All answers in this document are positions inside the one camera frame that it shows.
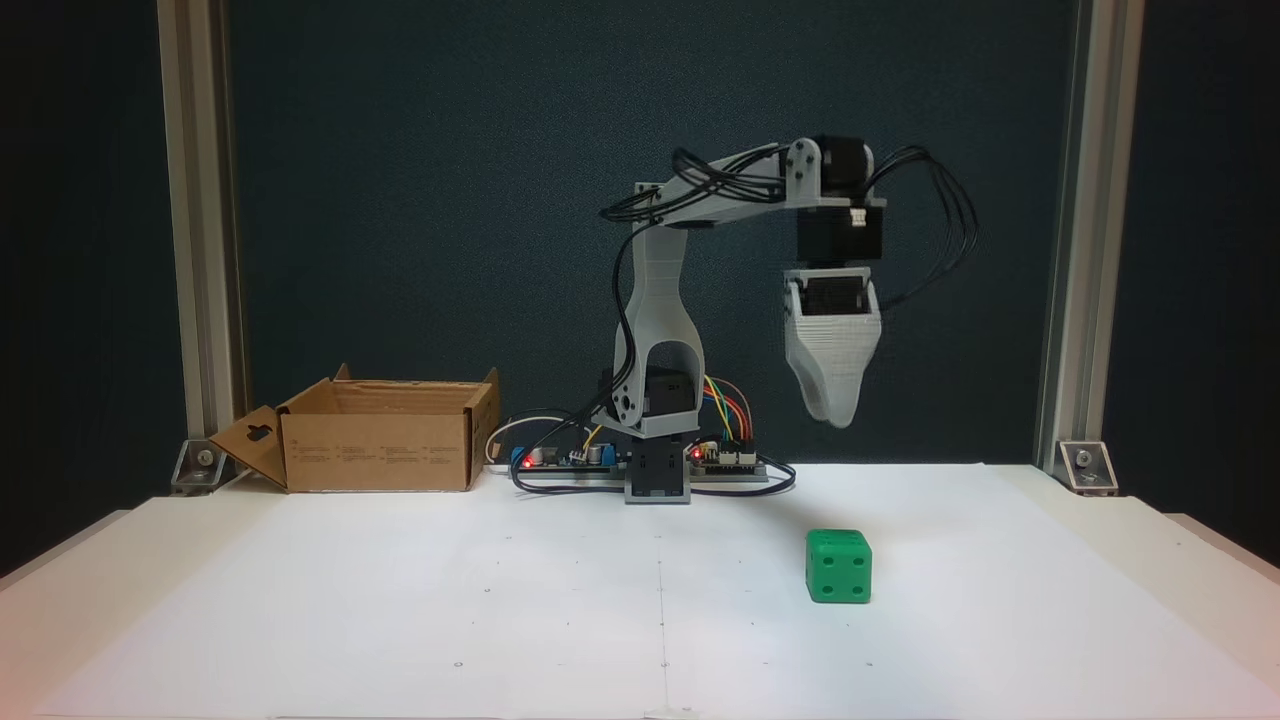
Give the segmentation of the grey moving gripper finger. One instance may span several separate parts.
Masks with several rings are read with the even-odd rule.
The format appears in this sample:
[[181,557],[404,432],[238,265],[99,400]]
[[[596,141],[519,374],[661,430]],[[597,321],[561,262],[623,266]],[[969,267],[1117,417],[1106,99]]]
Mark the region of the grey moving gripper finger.
[[878,316],[815,316],[786,320],[786,360],[808,411],[808,401],[824,395],[833,418],[847,428],[858,411],[861,383],[882,334]]

